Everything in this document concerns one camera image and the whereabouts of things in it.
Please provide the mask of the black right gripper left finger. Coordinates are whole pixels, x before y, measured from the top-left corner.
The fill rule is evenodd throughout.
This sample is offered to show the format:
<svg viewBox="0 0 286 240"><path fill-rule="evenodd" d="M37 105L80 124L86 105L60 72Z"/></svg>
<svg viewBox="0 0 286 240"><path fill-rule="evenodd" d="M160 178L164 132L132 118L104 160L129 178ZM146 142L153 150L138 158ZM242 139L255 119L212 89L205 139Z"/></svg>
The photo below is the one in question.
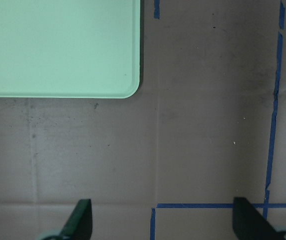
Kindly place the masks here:
<svg viewBox="0 0 286 240"><path fill-rule="evenodd" d="M59 240L88 240L93 231L91 199L80 199L58 235Z"/></svg>

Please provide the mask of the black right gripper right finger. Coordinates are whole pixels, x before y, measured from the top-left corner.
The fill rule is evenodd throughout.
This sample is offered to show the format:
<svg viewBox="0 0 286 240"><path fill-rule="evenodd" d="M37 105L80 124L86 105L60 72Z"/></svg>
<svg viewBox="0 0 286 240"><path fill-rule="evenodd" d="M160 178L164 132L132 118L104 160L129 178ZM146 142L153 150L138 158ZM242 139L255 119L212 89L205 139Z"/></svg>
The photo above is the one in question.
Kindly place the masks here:
<svg viewBox="0 0 286 240"><path fill-rule="evenodd" d="M233 232L239 240L286 240L286 230L277 231L245 197L234 198Z"/></svg>

